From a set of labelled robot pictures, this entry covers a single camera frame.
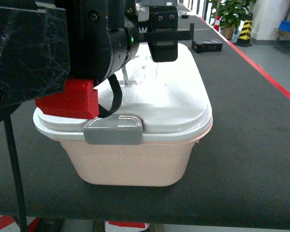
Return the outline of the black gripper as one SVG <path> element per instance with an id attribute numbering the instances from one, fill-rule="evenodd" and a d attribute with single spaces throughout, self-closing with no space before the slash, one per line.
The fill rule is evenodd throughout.
<path id="1" fill-rule="evenodd" d="M 177 9 L 137 0 L 0 0 L 0 122 L 27 101 L 61 93 L 68 79 L 98 91 L 99 115 L 122 102 L 116 71 L 140 43 L 156 62 L 177 58 Z"/>

